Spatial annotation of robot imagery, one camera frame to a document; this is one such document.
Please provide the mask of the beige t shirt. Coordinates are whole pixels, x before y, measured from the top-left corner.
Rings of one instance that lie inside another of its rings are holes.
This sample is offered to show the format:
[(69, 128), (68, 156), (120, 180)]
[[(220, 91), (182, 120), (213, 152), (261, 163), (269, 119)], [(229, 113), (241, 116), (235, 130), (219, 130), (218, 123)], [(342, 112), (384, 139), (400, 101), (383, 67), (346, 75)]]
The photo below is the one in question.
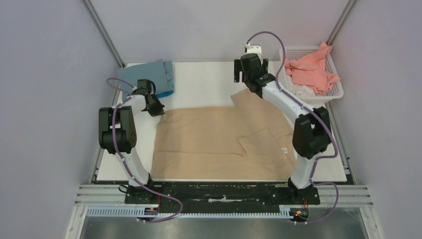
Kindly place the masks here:
[(296, 158), (281, 110), (243, 90), (232, 106), (167, 111), (157, 125), (155, 179), (286, 180)]

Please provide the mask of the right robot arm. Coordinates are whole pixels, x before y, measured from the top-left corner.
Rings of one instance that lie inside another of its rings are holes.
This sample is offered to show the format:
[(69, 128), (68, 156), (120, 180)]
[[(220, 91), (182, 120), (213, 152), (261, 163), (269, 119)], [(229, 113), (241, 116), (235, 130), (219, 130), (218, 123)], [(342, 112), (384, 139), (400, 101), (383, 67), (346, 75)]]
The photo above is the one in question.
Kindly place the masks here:
[(234, 82), (243, 82), (251, 92), (272, 103), (293, 123), (292, 144), (297, 153), (297, 164), (288, 179), (287, 195), (293, 203), (312, 196), (317, 162), (334, 141), (327, 109), (312, 108), (289, 93), (277, 77), (268, 72), (268, 60), (261, 60), (256, 53), (234, 60)]

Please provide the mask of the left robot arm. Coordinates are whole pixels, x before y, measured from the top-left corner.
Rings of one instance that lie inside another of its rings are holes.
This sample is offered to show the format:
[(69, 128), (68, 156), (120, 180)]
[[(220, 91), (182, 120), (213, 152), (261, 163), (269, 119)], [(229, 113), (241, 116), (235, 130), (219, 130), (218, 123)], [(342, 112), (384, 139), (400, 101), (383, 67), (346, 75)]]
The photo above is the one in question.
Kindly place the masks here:
[(147, 79), (137, 81), (132, 93), (119, 104), (99, 109), (99, 145), (113, 155), (128, 177), (126, 194), (151, 203), (161, 193), (152, 186), (150, 173), (136, 150), (137, 133), (134, 116), (147, 112), (151, 117), (164, 114), (164, 105), (156, 96), (155, 84)]

